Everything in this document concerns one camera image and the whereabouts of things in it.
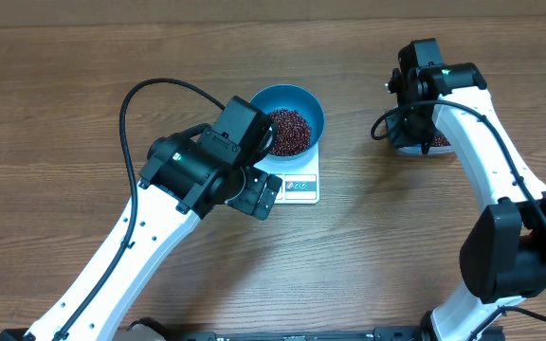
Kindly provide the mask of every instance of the black cable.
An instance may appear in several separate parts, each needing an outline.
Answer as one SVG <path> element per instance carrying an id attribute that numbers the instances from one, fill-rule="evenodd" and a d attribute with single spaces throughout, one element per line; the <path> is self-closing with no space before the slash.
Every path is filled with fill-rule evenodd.
<path id="1" fill-rule="evenodd" d="M 130 222 L 128 223 L 128 229 L 125 233 L 125 236 L 123 237 L 123 241 L 121 242 L 121 245 L 119 246 L 118 252 L 113 257 L 113 260 L 111 260 L 111 263 L 104 271 L 104 274 L 102 274 L 102 277 L 100 277 L 99 281 L 96 283 L 92 291 L 88 294 L 88 296 L 83 300 L 82 304 L 75 310 L 75 312 L 68 318 L 68 320 L 64 323 L 63 327 L 54 334 L 54 338 L 52 341 L 59 341 L 61 339 L 66 339 L 68 336 L 68 330 L 71 328 L 73 323 L 79 318 L 79 316 L 83 313 L 85 308 L 90 304 L 92 299 L 96 296 L 96 294 L 99 292 L 100 288 L 102 288 L 102 285 L 104 285 L 104 282 L 106 282 L 107 279 L 111 276 L 113 273 L 113 270 L 115 270 L 115 267 L 118 265 L 119 260 L 121 260 L 121 256 L 123 256 L 123 252 L 127 247 L 130 245 L 130 240 L 132 239 L 132 233 L 134 232 L 134 227 L 137 222 L 137 211 L 138 211 L 138 192 L 137 192 L 137 180 L 134 176 L 134 168 L 132 167 L 132 159 L 130 158 L 130 150 L 128 149 L 128 141 L 126 139 L 125 135 L 125 113 L 128 110 L 128 105 L 130 105 L 130 100 L 134 96 L 138 90 L 142 89 L 143 87 L 151 84 L 157 84 L 157 83 L 170 83 L 175 85 L 180 85 L 183 87 L 186 87 L 197 94 L 203 96 L 210 102 L 216 104 L 221 110 L 225 110 L 225 105 L 223 105 L 221 102 L 216 100 L 214 97 L 206 93 L 205 91 L 201 90 L 200 88 L 196 87 L 195 85 L 189 84 L 185 81 L 179 81 L 175 79 L 165 79 L 165 78 L 159 78 L 159 79 L 151 79 L 142 81 L 139 84 L 137 84 L 128 95 L 126 95 L 125 99 L 123 100 L 123 103 L 121 104 L 121 110 L 119 112 L 119 139 L 121 141 L 121 149 L 123 151 L 123 159 L 125 160 L 125 167 L 128 171 L 128 180 L 130 181 L 130 193 L 131 193 L 131 200 L 132 200 L 132 206 L 130 209 Z M 198 129 L 205 129 L 205 126 L 196 126 L 200 127 Z"/>
<path id="2" fill-rule="evenodd" d="M 380 117 L 375 124 L 372 127 L 371 135 L 373 139 L 379 140 L 386 137 L 389 137 L 390 132 L 387 132 L 384 135 L 377 136 L 374 134 L 374 131 L 376 130 L 377 126 L 387 117 L 390 117 L 394 114 L 403 114 L 406 113 L 408 110 L 413 109 L 414 107 L 420 107 L 420 106 L 429 106 L 429 105 L 446 105 L 450 107 L 454 107 L 457 109 L 461 109 L 470 115 L 474 116 L 478 119 L 481 123 L 483 123 L 486 128 L 490 131 L 490 133 L 494 136 L 494 138 L 497 140 L 497 143 L 499 144 L 500 151 L 502 152 L 502 155 L 504 156 L 505 160 L 507 161 L 507 165 L 509 166 L 509 169 L 511 170 L 511 173 L 515 177 L 515 185 L 519 186 L 519 189 L 521 189 L 521 192 L 526 197 L 530 205 L 532 205 L 533 209 L 535 210 L 535 213 L 537 214 L 538 218 L 540 219 L 541 224 L 544 226 L 546 231 L 546 217 L 543 211 L 540 209 L 540 207 L 537 204 L 537 200 L 532 196 L 528 188 L 526 187 L 523 177 L 519 175 L 518 168 L 516 167 L 515 163 L 513 162 L 513 158 L 511 158 L 511 154 L 509 153 L 509 150 L 507 149 L 507 146 L 504 144 L 504 141 L 502 140 L 501 135 L 497 131 L 497 129 L 494 127 L 492 123 L 486 118 L 485 115 L 482 115 L 478 113 L 477 111 L 469 108 L 468 106 L 462 105 L 460 103 L 447 101 L 447 100 L 422 100 L 419 102 L 411 103 L 409 105 L 393 108 L 389 110 L 387 113 L 385 113 L 382 117 Z M 527 316 L 530 316 L 532 318 L 535 318 L 537 320 L 546 322 L 546 316 L 542 314 L 537 314 L 534 312 L 531 312 L 529 310 L 520 308 L 520 307 L 512 307 L 512 306 L 501 306 L 499 307 L 494 313 L 489 315 L 483 322 L 478 326 L 478 328 L 475 329 L 475 331 L 471 332 L 471 335 L 467 339 L 467 341 L 472 341 L 475 338 L 477 338 L 477 335 L 482 332 L 486 327 L 488 327 L 494 320 L 500 315 L 500 314 L 506 314 L 506 312 L 516 312 L 520 314 L 525 314 Z"/>

